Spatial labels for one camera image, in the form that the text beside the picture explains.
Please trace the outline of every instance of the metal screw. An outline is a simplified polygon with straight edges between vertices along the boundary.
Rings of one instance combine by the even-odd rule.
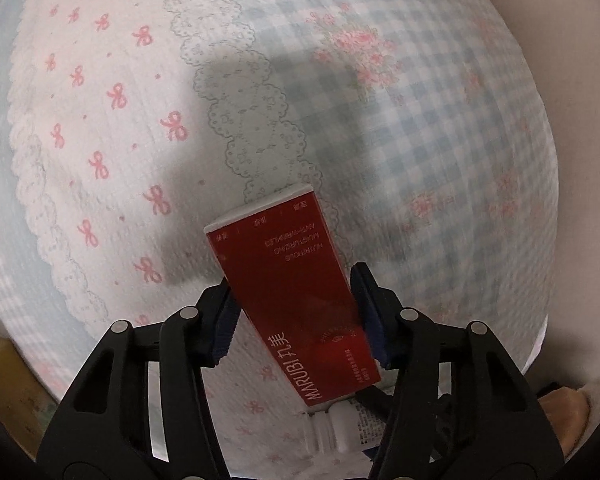
[[[400,317],[406,321],[416,321],[418,319],[418,311],[414,308],[404,308],[400,311]]]
[[[127,328],[129,328],[129,323],[124,319],[119,319],[111,325],[111,331],[116,334],[123,333]]]
[[[487,326],[480,321],[471,323],[471,332],[473,332],[474,334],[485,335],[488,331],[489,329],[487,328]]]
[[[193,319],[197,315],[198,315],[198,310],[194,306],[186,306],[185,308],[183,308],[180,311],[180,317],[182,319]]]

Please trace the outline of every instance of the pink bow pattern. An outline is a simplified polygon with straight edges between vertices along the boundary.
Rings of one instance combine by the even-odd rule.
[[[147,46],[154,42],[154,38],[149,34],[149,25],[143,25],[138,32],[133,32],[131,35],[134,38],[138,38],[136,46]]]
[[[160,119],[160,124],[169,129],[167,137],[169,140],[186,140],[189,137],[187,129],[182,126],[182,115],[178,111],[170,112],[167,120]]]
[[[82,75],[82,65],[78,65],[74,69],[74,73],[69,74],[69,77],[74,81],[71,83],[71,86],[82,86],[84,83],[84,76]]]
[[[69,23],[77,22],[78,18],[80,18],[80,7],[75,7],[71,14],[69,14]]]
[[[140,264],[134,264],[134,267],[144,274],[142,277],[146,283],[149,283],[149,281],[154,283],[162,283],[162,276],[160,275],[160,272],[154,270],[154,263],[148,256],[143,256],[140,258]]]
[[[82,225],[78,226],[78,231],[84,235],[84,243],[87,245],[87,247],[97,247],[99,245],[98,239],[91,232],[91,222],[89,222],[86,218],[82,221]]]
[[[56,148],[62,149],[64,148],[64,137],[62,136],[60,131],[60,123],[56,123],[56,126],[54,126],[54,130],[51,132],[51,136],[56,140]]]
[[[102,153],[101,152],[93,152],[93,160],[89,159],[89,165],[95,168],[95,176],[97,179],[106,179],[109,178],[109,170],[102,163]]]
[[[151,186],[149,195],[143,194],[142,196],[154,203],[154,215],[157,215],[158,211],[165,216],[171,213],[171,204],[164,199],[161,186]]]
[[[126,106],[126,97],[122,93],[122,83],[116,83],[113,85],[111,92],[107,91],[107,95],[112,98],[111,109],[124,108]]]

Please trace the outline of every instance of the red box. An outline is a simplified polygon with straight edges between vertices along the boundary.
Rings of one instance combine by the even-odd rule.
[[[235,298],[308,406],[380,380],[311,186],[242,206],[205,233]]]

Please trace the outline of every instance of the white plastic tube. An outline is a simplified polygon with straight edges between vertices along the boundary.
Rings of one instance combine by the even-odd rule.
[[[356,399],[342,400],[328,412],[307,416],[306,448],[310,454],[351,453],[379,446],[385,424]]]

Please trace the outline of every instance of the bedding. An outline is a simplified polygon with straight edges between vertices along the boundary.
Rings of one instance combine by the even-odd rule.
[[[55,396],[113,321],[221,279],[209,221],[297,182],[345,268],[437,322],[483,320],[525,365],[557,161],[489,0],[0,0],[0,327]],[[205,384],[232,474],[368,473],[307,453],[304,404],[244,317]]]

